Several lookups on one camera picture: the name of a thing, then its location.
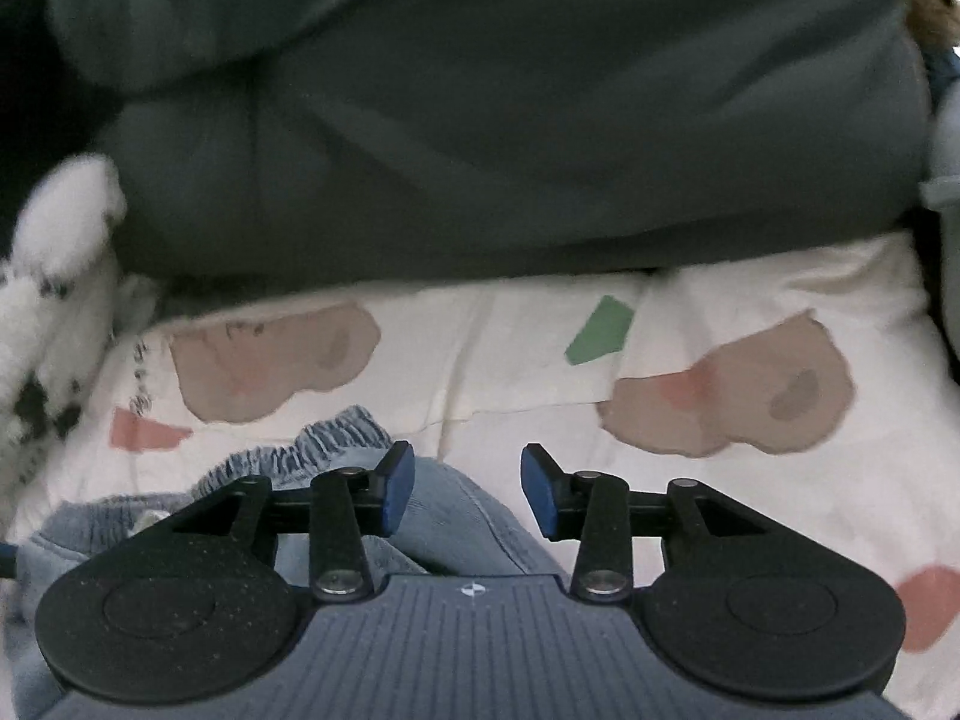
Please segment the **white black fuzzy blanket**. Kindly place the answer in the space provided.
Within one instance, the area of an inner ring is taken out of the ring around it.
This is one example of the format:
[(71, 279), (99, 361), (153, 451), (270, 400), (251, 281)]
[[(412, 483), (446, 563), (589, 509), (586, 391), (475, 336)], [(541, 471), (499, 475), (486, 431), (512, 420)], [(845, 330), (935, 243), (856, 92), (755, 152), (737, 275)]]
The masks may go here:
[(68, 158), (32, 189), (2, 259), (2, 518), (82, 416), (119, 333), (155, 317), (161, 286), (127, 275), (112, 232), (127, 203), (112, 161)]

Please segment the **dark green pillow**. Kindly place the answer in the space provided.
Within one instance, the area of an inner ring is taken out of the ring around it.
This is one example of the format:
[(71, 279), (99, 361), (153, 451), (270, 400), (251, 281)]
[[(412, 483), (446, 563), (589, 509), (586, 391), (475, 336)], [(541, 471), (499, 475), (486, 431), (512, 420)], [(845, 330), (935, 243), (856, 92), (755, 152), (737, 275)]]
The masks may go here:
[(49, 0), (155, 275), (478, 278), (868, 238), (918, 195), (903, 0)]

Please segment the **small teddy bear toy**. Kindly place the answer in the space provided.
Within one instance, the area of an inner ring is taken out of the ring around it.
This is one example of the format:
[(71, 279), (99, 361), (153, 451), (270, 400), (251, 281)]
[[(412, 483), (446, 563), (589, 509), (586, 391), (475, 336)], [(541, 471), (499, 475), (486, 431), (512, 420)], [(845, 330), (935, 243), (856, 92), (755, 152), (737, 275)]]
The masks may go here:
[(907, 28), (923, 49), (955, 49), (960, 43), (958, 0), (908, 0)]

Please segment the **grey curved neck pillow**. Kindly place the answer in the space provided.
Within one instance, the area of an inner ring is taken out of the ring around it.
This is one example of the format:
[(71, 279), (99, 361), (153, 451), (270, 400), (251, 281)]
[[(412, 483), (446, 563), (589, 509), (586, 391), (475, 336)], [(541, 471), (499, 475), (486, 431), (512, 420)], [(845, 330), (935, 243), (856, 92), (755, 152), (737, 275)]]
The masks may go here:
[(924, 206), (939, 216), (940, 307), (954, 353), (960, 341), (960, 89), (947, 89), (932, 127), (928, 178), (921, 184)]

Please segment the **blue denim drawstring pants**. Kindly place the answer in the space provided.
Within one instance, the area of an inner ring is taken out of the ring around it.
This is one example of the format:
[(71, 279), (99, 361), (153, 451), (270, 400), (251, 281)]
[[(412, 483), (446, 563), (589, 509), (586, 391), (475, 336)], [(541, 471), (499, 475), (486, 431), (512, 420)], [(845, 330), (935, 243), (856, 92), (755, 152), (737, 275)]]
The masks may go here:
[(275, 571), (293, 585), (313, 585), (313, 548), (363, 554), (368, 583), (392, 574), (558, 575), (562, 569), (509, 509), (466, 475), (431, 458), (409, 461), (413, 488), (392, 535), (361, 527), (355, 496), (363, 476), (389, 452), (392, 439), (368, 411), (353, 406), (306, 427), (290, 447), (247, 450), (208, 473), (192, 493), (106, 497), (64, 504), (31, 535), (16, 559), (5, 644), (20, 718), (39, 718), (64, 697), (36, 642), (34, 616), (54, 580), (114, 548), (146, 516), (169, 515), (249, 475), (272, 480), (275, 493), (311, 493), (306, 535), (281, 535)]

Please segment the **cream bear print bedsheet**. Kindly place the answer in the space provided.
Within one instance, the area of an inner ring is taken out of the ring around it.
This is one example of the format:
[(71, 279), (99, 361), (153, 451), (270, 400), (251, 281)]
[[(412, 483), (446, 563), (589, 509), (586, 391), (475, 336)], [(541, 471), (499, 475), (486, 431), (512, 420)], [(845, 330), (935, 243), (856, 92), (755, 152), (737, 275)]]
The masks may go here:
[(519, 455), (659, 491), (693, 476), (882, 575), (907, 608), (890, 699), (958, 712), (958, 390), (913, 243), (645, 277), (366, 286), (119, 338), (67, 442), (2, 504), (28, 538), (62, 502), (268, 472), (363, 406), (529, 518)]

